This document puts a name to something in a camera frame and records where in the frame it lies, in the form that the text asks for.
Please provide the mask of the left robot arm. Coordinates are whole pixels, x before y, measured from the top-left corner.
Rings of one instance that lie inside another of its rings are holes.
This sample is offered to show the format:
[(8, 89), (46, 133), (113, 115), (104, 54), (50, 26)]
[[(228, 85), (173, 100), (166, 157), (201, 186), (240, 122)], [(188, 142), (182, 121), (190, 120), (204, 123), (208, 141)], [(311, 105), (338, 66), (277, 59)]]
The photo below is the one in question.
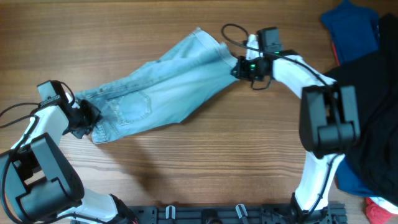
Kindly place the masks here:
[(41, 101), (18, 142), (1, 154), (1, 205), (14, 223), (138, 223), (120, 199), (84, 188), (58, 145), (63, 135), (89, 134), (101, 113), (57, 80), (37, 87)]

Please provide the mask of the light blue jeans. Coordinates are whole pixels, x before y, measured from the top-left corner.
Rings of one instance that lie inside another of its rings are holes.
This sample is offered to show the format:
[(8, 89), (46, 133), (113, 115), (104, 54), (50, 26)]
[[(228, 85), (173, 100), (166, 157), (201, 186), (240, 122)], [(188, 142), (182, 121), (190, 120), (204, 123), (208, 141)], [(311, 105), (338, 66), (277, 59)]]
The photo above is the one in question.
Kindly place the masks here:
[(181, 123), (199, 106), (236, 81), (238, 60), (225, 43), (197, 28), (160, 59), (130, 75), (76, 94), (101, 111), (95, 144), (168, 124)]

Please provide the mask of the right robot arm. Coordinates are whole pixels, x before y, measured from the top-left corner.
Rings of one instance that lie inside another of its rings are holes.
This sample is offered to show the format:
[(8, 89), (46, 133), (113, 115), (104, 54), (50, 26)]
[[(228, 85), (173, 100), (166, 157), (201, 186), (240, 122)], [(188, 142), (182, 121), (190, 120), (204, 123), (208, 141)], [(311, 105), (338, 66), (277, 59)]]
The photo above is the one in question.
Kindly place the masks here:
[(236, 206), (243, 223), (346, 223), (342, 203), (328, 200), (335, 172), (347, 151), (359, 140), (355, 88), (340, 87), (306, 64), (293, 50), (284, 50), (279, 30), (269, 27), (230, 43), (246, 49), (231, 74), (252, 84), (278, 81), (301, 100), (299, 137), (306, 150), (301, 181), (287, 204)]

